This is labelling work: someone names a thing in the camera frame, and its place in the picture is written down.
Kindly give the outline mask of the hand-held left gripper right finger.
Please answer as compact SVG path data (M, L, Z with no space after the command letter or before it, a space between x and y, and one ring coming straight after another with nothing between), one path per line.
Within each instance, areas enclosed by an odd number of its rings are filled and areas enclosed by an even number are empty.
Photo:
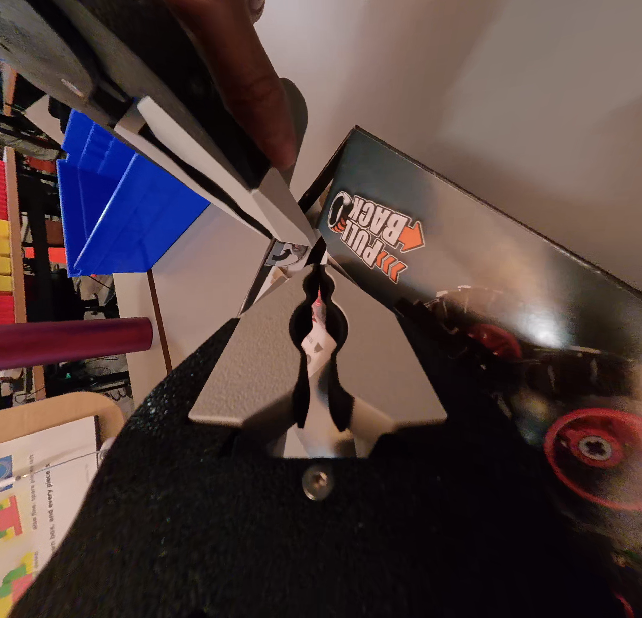
M395 314L331 266L320 267L325 327L336 343L327 371L334 425L365 458L388 434L447 420Z

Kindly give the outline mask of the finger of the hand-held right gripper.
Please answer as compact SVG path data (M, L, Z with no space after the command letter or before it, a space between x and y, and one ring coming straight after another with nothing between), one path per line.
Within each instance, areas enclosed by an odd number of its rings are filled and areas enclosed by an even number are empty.
M136 152L164 169L211 204L234 216L256 232L269 239L274 238L274 235L261 221L244 211L217 183L166 148L156 138L141 115L127 114L123 116L115 125L114 132L120 140L131 146Z
M269 170L259 188L249 189L150 97L140 100L137 108L160 142L213 181L245 213L261 221L277 240L314 244L316 235L312 226L276 170Z

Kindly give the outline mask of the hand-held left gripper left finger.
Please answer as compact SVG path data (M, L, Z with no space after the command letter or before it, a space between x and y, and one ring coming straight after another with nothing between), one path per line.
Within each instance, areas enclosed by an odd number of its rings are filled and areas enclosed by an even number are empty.
M288 431L320 406L321 366L302 341L312 330L320 267L306 266L271 289L236 321L189 420L238 433L240 446L285 457Z

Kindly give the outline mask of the dark toy truck box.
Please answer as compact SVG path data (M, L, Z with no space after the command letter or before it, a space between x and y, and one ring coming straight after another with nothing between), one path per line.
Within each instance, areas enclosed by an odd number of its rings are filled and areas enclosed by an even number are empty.
M641 293L354 128L299 199L448 419L445 615L641 616Z

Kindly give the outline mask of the white desk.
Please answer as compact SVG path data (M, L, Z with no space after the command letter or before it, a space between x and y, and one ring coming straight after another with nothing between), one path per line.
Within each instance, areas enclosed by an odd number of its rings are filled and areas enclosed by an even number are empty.
M298 200L359 128L641 293L641 0L266 0L308 125Z

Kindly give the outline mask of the person's right hand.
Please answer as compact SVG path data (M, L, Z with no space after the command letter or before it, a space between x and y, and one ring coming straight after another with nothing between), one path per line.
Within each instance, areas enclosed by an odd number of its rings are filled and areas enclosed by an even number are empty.
M197 39L232 116L277 170L292 168L292 115L254 28L266 0L165 1Z

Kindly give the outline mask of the large blue plastic bin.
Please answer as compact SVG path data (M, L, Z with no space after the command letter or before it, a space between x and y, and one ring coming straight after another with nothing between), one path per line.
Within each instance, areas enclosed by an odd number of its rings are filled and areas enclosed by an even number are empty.
M69 277L145 273L209 202L72 110L57 161Z

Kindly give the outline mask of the wooden rack with coloured blocks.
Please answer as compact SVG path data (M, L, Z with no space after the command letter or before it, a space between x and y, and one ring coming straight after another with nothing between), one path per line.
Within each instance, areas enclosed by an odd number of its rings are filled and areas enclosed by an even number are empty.
M2 112L11 116L12 104L17 82L17 72L6 62L1 62L1 101ZM26 308L26 292L24 283L23 249L21 237L21 213L19 207L19 192L17 178L17 163L15 150L8 146L3 148L3 166L1 167L1 189L4 196L1 197L1 206L6 213L6 252L4 257L11 263L12 291L3 292L5 295L12 295L13 298L13 319L16 324L24 324L28 321Z

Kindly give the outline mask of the maroon cylinder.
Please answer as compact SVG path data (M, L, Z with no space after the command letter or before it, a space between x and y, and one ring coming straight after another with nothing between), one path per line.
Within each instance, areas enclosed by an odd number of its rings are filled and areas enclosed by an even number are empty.
M1 325L1 369L146 351L152 342L146 317Z

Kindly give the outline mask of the cardboard tray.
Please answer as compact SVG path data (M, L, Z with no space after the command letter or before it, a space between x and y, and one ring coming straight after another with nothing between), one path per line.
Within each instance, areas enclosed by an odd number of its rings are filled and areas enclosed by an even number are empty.
M87 485L100 466L99 450L124 426L108 397L77 392L1 411L1 489L31 474L52 487Z

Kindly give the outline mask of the printed instruction sheet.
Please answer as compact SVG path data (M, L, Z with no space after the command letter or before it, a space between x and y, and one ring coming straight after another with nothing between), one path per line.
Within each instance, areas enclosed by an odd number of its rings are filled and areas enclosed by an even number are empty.
M1 443L1 616L63 541L99 466L97 416Z

